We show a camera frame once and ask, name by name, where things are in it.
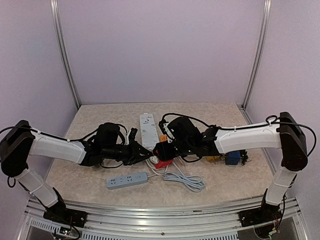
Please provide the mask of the red cube socket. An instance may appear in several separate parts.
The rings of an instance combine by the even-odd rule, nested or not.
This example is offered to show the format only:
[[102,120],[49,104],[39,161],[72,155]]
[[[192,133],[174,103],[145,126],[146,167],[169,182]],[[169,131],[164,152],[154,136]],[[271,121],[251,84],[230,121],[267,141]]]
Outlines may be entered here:
[[155,150],[153,153],[153,157],[151,158],[151,163],[153,164],[153,166],[155,167],[156,170],[161,169],[161,168],[165,168],[168,167],[170,164],[173,163],[173,159],[170,160],[160,160],[158,158],[158,150]]

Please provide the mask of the yellow cube socket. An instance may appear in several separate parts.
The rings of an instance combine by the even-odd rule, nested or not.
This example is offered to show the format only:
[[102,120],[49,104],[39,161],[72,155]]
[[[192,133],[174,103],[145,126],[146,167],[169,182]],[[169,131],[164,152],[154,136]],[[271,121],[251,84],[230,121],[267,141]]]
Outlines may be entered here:
[[209,163],[218,163],[222,160],[220,156],[206,156],[205,159]]

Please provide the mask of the blue cube socket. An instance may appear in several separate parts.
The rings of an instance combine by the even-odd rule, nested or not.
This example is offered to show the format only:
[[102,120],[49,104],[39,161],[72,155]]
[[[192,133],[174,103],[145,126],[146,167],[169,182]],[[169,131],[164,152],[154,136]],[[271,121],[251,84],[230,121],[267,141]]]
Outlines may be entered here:
[[228,152],[225,156],[225,164],[227,166],[236,166],[239,164],[240,160],[241,160],[240,151]]

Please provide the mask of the black power adapter with cable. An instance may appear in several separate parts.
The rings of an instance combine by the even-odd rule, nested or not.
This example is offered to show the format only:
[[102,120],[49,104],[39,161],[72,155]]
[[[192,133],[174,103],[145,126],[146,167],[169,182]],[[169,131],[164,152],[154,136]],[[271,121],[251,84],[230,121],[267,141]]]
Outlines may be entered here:
[[240,150],[240,164],[241,166],[245,166],[248,162],[250,162],[248,152],[246,150]]

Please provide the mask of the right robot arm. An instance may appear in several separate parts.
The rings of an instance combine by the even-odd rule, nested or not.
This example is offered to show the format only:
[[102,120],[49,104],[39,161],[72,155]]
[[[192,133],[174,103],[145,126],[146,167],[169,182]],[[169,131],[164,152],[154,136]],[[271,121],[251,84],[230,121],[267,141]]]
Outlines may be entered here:
[[297,123],[288,112],[271,115],[264,123],[245,126],[221,127],[208,125],[203,132],[192,123],[192,118],[176,114],[171,122],[162,119],[161,131],[168,140],[159,142],[153,154],[161,161],[195,155],[199,159],[250,149],[281,149],[282,160],[270,186],[266,189],[256,218],[266,222],[280,207],[296,175],[308,164],[313,152],[307,149],[305,126]]

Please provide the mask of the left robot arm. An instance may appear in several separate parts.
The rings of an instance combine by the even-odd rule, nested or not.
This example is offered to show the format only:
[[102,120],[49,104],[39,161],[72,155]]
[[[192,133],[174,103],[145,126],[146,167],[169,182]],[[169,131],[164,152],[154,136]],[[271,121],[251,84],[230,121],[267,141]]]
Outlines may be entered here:
[[1,170],[35,196],[57,221],[66,222],[73,211],[66,207],[56,189],[29,169],[28,157],[45,156],[85,167],[99,165],[104,160],[131,166],[152,157],[153,153],[135,140],[138,130],[132,128],[123,135],[122,127],[106,122],[83,138],[66,139],[32,128],[28,121],[21,120],[5,128],[7,135],[0,142]]

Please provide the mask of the orange power adapter socket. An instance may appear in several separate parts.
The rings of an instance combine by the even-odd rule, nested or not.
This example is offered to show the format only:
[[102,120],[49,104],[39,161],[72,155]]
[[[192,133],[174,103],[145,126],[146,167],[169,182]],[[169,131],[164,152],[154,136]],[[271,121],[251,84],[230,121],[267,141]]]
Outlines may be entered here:
[[167,142],[167,141],[168,141],[168,136],[166,134],[160,135],[160,137],[159,137],[159,142],[160,143]]

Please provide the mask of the long white power strip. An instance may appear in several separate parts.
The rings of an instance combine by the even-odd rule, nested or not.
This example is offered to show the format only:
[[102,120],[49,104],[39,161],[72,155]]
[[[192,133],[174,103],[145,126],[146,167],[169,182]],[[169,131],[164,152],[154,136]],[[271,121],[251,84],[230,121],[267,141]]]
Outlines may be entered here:
[[159,142],[154,116],[152,113],[144,113],[139,116],[142,146],[152,150]]

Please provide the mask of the light blue power strip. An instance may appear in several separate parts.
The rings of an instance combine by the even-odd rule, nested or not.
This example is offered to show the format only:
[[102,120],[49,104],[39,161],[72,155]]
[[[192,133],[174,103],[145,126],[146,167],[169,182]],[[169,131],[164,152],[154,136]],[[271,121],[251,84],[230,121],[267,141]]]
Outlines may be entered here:
[[117,177],[111,177],[106,180],[106,186],[109,190],[131,187],[148,182],[148,175],[145,171],[137,172]]

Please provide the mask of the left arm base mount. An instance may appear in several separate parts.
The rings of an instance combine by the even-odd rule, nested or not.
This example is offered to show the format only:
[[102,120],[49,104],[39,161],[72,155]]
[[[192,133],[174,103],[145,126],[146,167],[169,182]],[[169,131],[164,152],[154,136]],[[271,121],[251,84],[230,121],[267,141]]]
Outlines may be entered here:
[[87,216],[88,213],[85,211],[65,207],[50,207],[43,214],[44,219],[79,228],[85,226]]

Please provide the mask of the aluminium front rail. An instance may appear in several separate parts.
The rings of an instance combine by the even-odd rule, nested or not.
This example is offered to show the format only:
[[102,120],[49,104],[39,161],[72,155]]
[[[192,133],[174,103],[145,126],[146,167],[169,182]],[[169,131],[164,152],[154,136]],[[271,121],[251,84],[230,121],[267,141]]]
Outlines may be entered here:
[[[165,206],[165,207],[128,207],[97,203],[65,201],[71,209],[88,213],[84,228],[77,227],[81,240],[233,240],[257,239],[258,226],[242,227],[238,212],[257,208],[262,197],[227,201],[215,205]],[[63,226],[43,219],[44,208],[35,199],[30,199],[22,218],[18,240],[43,239],[37,233],[51,239],[50,232]],[[279,233],[272,240],[309,240],[300,207],[295,198],[285,201],[285,212]]]

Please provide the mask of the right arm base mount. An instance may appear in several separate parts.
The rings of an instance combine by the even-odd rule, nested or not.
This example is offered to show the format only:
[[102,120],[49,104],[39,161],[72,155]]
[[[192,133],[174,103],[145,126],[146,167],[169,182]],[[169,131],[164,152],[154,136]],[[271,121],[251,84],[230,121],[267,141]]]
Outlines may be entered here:
[[280,210],[272,211],[262,211],[259,207],[243,210],[238,213],[238,217],[241,223],[241,226],[248,227],[253,225],[259,225],[266,222],[274,221],[276,218],[280,219],[282,212]]

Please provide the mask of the left aluminium frame post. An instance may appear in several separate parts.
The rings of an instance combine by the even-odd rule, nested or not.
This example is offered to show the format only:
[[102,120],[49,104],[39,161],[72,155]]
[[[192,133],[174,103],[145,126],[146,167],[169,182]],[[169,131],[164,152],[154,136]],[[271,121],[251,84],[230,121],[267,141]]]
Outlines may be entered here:
[[67,48],[64,40],[64,35],[63,35],[63,27],[62,27],[62,22],[60,17],[60,11],[59,11],[59,2],[57,0],[50,0],[49,2],[50,2],[53,25],[55,29],[56,38],[57,38],[57,45],[60,52],[62,66],[63,66],[64,72],[66,75],[66,80],[71,92],[71,97],[73,99],[76,109],[79,110],[82,103],[79,97],[76,83],[72,74],[70,61],[68,58]]

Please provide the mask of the aluminium frame post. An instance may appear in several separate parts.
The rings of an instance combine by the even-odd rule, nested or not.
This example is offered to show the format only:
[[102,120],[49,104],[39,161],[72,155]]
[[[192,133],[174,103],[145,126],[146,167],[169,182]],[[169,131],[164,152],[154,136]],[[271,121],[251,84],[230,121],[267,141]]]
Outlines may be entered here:
[[71,97],[73,99],[76,109],[79,110],[82,103],[79,97],[76,83],[72,74],[70,61],[68,58],[67,48],[64,40],[64,35],[63,35],[63,27],[62,27],[62,22],[60,17],[60,11],[59,11],[59,2],[57,0],[50,0],[49,2],[50,2],[53,25],[55,29],[56,38],[57,38],[57,45],[60,52],[62,66],[63,66],[64,72],[66,75],[66,80],[71,92]]
[[248,86],[245,92],[244,100],[241,104],[241,108],[246,111],[248,108],[248,105],[250,103],[250,99],[254,90],[254,85],[257,79],[257,74],[259,71],[259,66],[261,63],[261,59],[263,56],[263,50],[265,46],[267,31],[268,31],[268,24],[270,19],[270,13],[271,13],[271,6],[272,1],[271,0],[265,0],[263,5],[263,11],[262,11],[262,17],[261,17],[261,24],[258,34],[258,40],[257,40],[257,46],[255,50],[255,55],[253,59],[253,65],[251,68],[251,72],[249,75],[249,82]]

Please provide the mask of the right aluminium frame post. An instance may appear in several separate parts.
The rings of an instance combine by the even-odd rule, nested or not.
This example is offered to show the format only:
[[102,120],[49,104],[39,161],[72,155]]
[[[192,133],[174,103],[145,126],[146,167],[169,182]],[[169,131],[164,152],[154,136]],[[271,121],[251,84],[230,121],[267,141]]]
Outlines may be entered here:
[[251,72],[249,75],[249,82],[248,86],[245,92],[244,100],[241,104],[241,108],[246,111],[248,108],[248,105],[250,103],[250,99],[254,90],[254,85],[257,79],[257,74],[259,71],[259,66],[261,63],[261,59],[263,56],[263,50],[265,46],[267,31],[268,31],[268,24],[270,19],[270,13],[271,13],[271,6],[272,1],[271,0],[265,0],[263,5],[263,11],[262,11],[262,17],[261,17],[261,24],[258,34],[258,40],[257,40],[257,46],[255,50],[255,55],[253,59],[253,65],[251,68]]

